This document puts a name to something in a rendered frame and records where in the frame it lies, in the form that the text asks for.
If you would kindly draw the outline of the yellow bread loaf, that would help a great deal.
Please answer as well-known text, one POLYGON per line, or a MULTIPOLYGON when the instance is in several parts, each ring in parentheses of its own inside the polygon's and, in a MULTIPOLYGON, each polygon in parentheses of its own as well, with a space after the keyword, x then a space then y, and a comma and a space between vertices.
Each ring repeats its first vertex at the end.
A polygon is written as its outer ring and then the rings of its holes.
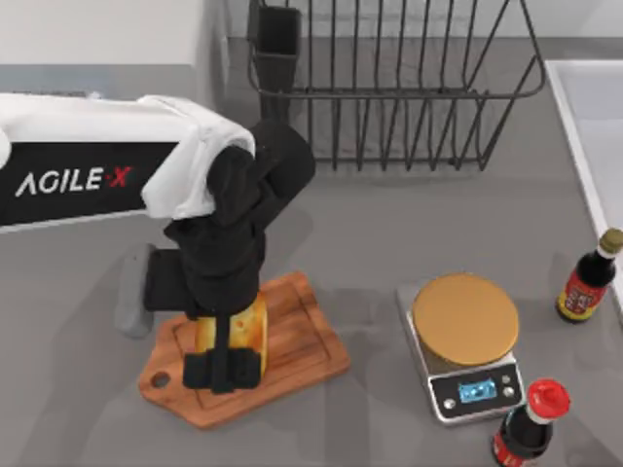
POLYGON ((246 309, 195 323, 192 356, 200 361, 200 388, 227 392, 259 384, 268 361, 268 308, 261 292, 246 309))

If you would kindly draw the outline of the wooden cutting board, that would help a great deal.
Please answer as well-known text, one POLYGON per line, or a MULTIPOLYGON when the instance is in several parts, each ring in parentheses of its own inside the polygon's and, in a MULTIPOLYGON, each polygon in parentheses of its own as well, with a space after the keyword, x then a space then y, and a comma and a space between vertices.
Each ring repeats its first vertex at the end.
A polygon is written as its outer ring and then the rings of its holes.
POLYGON ((265 283, 262 293, 269 314, 268 366, 257 388, 224 395, 185 388, 183 357, 194 347, 196 324, 178 315, 158 330, 138 378, 141 396, 197 428, 209 429, 349 368, 348 352, 302 272, 265 283))

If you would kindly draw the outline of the black cutlery holder cup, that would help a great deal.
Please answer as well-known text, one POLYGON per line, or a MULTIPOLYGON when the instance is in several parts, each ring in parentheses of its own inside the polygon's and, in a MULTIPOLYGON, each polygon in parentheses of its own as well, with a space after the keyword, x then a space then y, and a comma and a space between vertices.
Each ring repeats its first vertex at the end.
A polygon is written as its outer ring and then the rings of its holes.
POLYGON ((249 0, 247 39, 262 93, 289 94, 294 86, 301 49, 301 12, 249 0))

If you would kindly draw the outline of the silver kitchen scale gold plate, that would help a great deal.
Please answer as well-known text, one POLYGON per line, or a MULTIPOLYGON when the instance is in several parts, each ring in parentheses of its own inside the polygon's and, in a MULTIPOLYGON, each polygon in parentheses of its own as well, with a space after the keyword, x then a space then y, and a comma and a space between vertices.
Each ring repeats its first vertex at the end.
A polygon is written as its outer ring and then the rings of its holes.
POLYGON ((525 401, 518 309, 487 278, 457 272, 396 288, 399 317, 437 420, 502 416, 525 401))

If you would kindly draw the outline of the white boxy appliance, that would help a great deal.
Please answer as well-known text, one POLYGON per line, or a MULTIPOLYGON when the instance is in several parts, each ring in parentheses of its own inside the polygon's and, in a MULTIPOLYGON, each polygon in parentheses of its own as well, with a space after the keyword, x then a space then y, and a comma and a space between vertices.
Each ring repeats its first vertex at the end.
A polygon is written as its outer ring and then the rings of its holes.
POLYGON ((228 74, 223 0, 0 0, 0 91, 217 107, 228 74))

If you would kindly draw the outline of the dark bottle with red cap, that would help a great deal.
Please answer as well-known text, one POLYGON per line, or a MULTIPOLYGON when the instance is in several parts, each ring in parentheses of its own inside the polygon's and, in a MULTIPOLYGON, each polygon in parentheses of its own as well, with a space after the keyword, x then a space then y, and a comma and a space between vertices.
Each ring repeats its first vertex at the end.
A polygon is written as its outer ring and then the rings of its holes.
POLYGON ((492 452, 499 467, 534 467, 553 437, 554 421, 570 407, 566 388, 552 378, 533 381, 526 402, 510 411, 492 439, 492 452))

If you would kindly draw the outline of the dark sauce bottle red label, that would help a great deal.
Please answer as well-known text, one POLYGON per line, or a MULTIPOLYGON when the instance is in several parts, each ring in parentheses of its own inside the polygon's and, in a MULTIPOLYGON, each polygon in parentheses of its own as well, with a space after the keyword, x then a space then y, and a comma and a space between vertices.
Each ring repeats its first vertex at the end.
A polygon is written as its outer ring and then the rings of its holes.
POLYGON ((570 323, 590 319, 616 275, 615 259, 623 250, 623 231, 607 229, 597 247, 576 263, 556 300, 559 315, 570 323))

